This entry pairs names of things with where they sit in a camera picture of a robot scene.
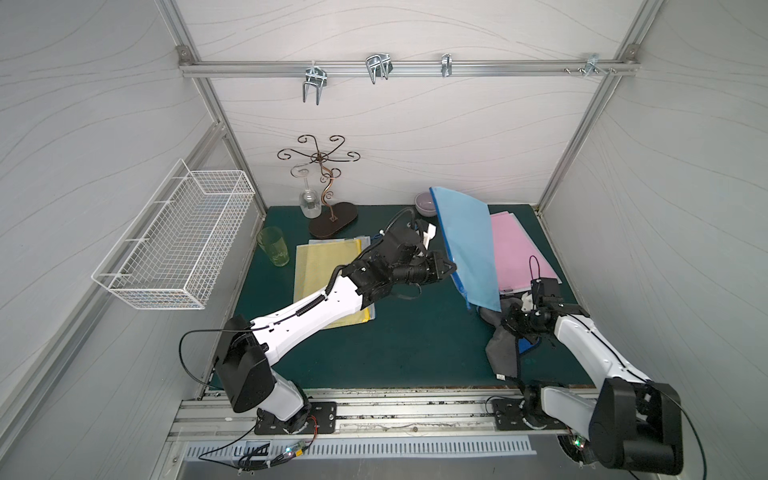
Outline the grey blue microfibre cloth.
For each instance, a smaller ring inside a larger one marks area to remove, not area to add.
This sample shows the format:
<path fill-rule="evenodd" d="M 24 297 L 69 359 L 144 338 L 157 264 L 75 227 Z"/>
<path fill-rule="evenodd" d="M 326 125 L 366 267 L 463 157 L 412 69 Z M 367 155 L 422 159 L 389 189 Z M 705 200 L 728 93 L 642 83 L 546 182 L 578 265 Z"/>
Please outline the grey blue microfibre cloth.
<path fill-rule="evenodd" d="M 518 298 L 503 298 L 501 311 L 478 307 L 479 317 L 494 328 L 485 352 L 494 375 L 499 380 L 519 377 L 521 356 L 537 348 L 541 340 L 531 341 L 517 331 L 518 316 L 523 313 L 523 302 Z"/>

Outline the pink mesh document bag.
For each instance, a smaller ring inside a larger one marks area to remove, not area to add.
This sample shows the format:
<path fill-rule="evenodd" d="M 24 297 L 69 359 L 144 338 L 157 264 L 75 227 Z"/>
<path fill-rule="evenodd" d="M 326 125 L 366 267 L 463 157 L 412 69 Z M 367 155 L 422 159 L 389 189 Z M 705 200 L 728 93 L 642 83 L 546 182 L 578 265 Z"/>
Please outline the pink mesh document bag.
<path fill-rule="evenodd" d="M 490 219 L 501 293 L 527 291 L 539 277 L 562 282 L 515 214 L 504 211 L 492 214 Z"/>

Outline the teal mesh document bag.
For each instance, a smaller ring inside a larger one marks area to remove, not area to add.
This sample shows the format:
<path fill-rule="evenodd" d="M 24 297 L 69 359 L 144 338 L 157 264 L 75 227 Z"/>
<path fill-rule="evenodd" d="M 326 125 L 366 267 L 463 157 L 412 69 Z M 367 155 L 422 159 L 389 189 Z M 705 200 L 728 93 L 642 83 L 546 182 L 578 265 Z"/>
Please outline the teal mesh document bag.
<path fill-rule="evenodd" d="M 431 187 L 453 282 L 467 306 L 500 312 L 500 290 L 488 206 L 469 195 Z"/>

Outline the yellow mesh document bag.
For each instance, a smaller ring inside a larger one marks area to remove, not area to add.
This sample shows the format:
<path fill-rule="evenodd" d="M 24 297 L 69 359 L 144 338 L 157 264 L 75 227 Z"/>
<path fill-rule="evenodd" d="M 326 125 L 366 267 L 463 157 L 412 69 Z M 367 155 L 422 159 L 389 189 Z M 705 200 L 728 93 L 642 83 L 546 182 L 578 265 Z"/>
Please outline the yellow mesh document bag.
<path fill-rule="evenodd" d="M 368 236 L 352 239 L 312 240 L 296 247 L 293 301 L 324 289 L 339 265 L 352 262 L 371 244 Z"/>

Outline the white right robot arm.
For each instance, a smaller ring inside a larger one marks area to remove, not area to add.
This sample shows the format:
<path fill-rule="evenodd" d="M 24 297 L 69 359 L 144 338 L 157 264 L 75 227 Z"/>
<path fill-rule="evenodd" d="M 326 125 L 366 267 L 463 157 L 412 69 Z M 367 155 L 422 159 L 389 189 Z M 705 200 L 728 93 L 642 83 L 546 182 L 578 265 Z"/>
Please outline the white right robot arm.
<path fill-rule="evenodd" d="M 638 371 L 599 332 L 579 305 L 566 302 L 554 278 L 535 278 L 513 330 L 530 339 L 555 339 L 588 374 L 599 394 L 585 398 L 566 387 L 531 385 L 521 405 L 525 421 L 541 429 L 556 420 L 577 461 L 603 467 L 678 475 L 684 466 L 680 397 L 668 384 Z"/>

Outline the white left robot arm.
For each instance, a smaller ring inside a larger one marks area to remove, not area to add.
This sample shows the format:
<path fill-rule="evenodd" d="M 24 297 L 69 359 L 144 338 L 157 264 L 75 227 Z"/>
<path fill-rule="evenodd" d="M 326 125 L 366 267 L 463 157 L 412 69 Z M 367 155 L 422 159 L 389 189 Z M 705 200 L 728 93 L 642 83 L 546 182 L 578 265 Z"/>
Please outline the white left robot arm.
<path fill-rule="evenodd" d="M 437 283 L 457 270 L 445 254 L 428 249 L 432 223 L 391 226 L 354 260 L 334 268 L 326 286 L 274 313 L 247 320 L 238 315 L 223 328 L 214 373 L 232 411 L 260 409 L 302 427 L 311 410 L 304 392 L 273 366 L 291 349 L 331 323 L 358 313 L 394 293 L 397 285 Z"/>

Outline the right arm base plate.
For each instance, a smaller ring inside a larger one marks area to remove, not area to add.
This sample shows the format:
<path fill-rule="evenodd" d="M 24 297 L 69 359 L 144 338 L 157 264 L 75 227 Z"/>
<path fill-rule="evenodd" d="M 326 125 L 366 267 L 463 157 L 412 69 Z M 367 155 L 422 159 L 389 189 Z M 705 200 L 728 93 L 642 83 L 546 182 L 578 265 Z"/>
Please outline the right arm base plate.
<path fill-rule="evenodd" d="M 485 401 L 484 408 L 491 417 L 493 427 L 501 432 L 549 431 L 565 432 L 569 429 L 559 420 L 525 416 L 525 401 L 521 398 L 493 396 Z"/>

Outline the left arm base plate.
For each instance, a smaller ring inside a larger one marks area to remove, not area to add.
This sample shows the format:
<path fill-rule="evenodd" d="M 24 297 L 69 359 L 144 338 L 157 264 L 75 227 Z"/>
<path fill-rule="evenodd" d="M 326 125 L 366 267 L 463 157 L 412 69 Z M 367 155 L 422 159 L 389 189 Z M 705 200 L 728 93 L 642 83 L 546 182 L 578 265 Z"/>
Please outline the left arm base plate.
<path fill-rule="evenodd" d="M 310 400 L 289 420 L 281 421 L 275 415 L 257 410 L 254 428 L 256 435 L 332 434 L 336 430 L 336 402 Z"/>

